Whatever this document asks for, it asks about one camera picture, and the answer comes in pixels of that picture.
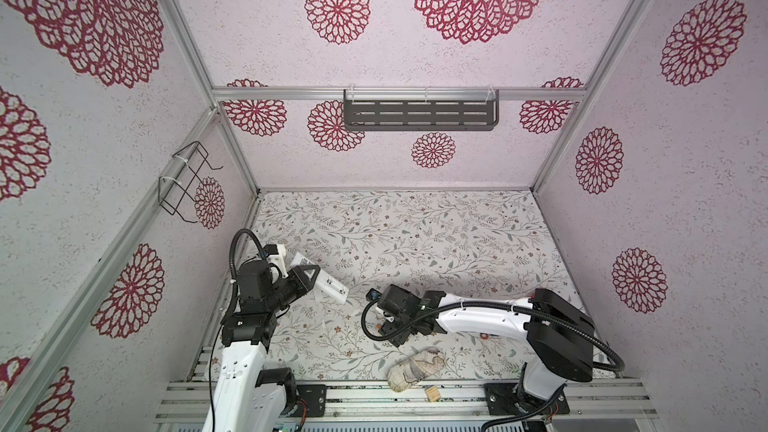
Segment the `cable tie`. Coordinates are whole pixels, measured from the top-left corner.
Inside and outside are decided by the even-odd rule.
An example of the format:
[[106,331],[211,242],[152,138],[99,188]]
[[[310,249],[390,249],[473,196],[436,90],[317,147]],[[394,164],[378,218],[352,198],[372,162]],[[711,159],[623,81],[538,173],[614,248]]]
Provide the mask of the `cable tie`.
[[173,178],[173,177],[168,177],[168,176],[161,176],[160,178],[167,178],[168,180],[172,180],[172,181],[176,182],[176,183],[178,184],[178,186],[179,186],[179,187],[181,187],[181,188],[183,188],[183,187],[184,187],[184,186],[182,186],[182,185],[181,185],[181,182],[179,182],[178,180],[176,180],[176,179],[175,179],[175,178]]

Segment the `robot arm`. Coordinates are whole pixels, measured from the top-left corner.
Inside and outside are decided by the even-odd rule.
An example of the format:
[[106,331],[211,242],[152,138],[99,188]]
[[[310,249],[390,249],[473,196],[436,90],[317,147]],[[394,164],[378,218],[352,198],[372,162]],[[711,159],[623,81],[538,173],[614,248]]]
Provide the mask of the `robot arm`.
[[263,367],[278,313],[312,290],[320,267],[296,265],[286,272],[285,253],[281,245],[267,245],[265,257],[240,266],[236,275],[240,310],[225,317],[222,324],[221,372],[203,432],[212,432],[214,427],[266,432],[298,404],[291,369]]
[[[566,380],[591,381],[593,345],[607,348],[594,339],[589,317],[547,289],[536,289],[532,298],[489,301],[440,291],[428,291],[420,298],[390,285],[383,294],[371,289],[367,298],[363,331],[371,340],[387,340],[396,347],[411,334],[433,332],[486,333],[527,341],[538,357],[525,365],[518,384],[521,410],[540,407]],[[366,328],[366,312],[374,307],[385,317],[379,337]]]

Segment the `leaf pattern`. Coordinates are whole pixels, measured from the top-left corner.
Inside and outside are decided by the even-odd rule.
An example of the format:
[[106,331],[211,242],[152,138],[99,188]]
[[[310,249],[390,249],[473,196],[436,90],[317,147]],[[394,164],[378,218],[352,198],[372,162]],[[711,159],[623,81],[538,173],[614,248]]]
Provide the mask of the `leaf pattern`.
[[[581,308],[529,192],[271,192],[254,231],[263,244],[284,244],[289,260],[300,252],[350,288],[343,305],[315,290],[278,321],[266,367],[292,367],[300,380],[384,379],[427,347],[446,356],[442,379],[518,378],[535,357],[527,343],[486,334],[412,335],[400,349],[370,341],[360,330],[370,288],[497,299],[550,288]],[[246,256],[255,254],[251,244]],[[370,313],[369,329],[376,324]]]

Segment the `patterned slipper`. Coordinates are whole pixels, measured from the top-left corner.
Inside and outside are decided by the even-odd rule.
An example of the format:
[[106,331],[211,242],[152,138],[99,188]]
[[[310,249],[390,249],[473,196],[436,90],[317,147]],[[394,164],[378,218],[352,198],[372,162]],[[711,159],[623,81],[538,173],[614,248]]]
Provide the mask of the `patterned slipper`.
[[422,350],[418,354],[392,366],[386,381],[395,392],[403,392],[446,366],[446,357],[436,348]]

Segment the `black wire rack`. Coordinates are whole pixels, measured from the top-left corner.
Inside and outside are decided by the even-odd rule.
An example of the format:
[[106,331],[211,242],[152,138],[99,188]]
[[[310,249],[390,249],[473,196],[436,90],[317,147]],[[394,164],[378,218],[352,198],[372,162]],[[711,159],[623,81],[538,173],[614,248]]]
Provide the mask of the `black wire rack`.
[[[184,218],[183,215],[181,215],[181,211],[179,210],[179,206],[181,205],[182,201],[184,200],[184,197],[189,197],[192,202],[194,202],[194,197],[189,194],[189,189],[192,187],[192,185],[195,183],[195,180],[197,182],[202,183],[202,179],[200,178],[199,172],[203,168],[203,166],[208,166],[210,170],[221,170],[224,168],[224,166],[221,167],[213,167],[210,162],[208,162],[208,151],[206,150],[205,146],[200,143],[200,141],[194,141],[190,142],[186,146],[182,147],[181,149],[177,150],[176,153],[173,154],[173,158],[177,158],[181,160],[184,163],[184,168],[182,168],[182,172],[184,170],[190,170],[192,172],[192,177],[190,177],[189,183],[185,186],[181,182],[178,181],[175,177],[168,177],[168,176],[161,176],[158,177],[158,204],[160,204],[160,207],[162,207],[166,212],[171,214],[172,216],[179,216],[181,217],[181,220],[188,222],[190,224],[197,224],[197,220],[188,220]],[[202,158],[202,161],[200,161],[200,164],[195,168],[190,166],[190,162],[195,158],[196,156],[199,156]],[[170,188],[166,191],[165,195],[163,196],[162,188],[163,184],[166,183],[166,181],[170,181]],[[181,190],[181,196],[176,201],[175,204],[168,202],[168,196],[172,193],[173,190],[178,188]]]

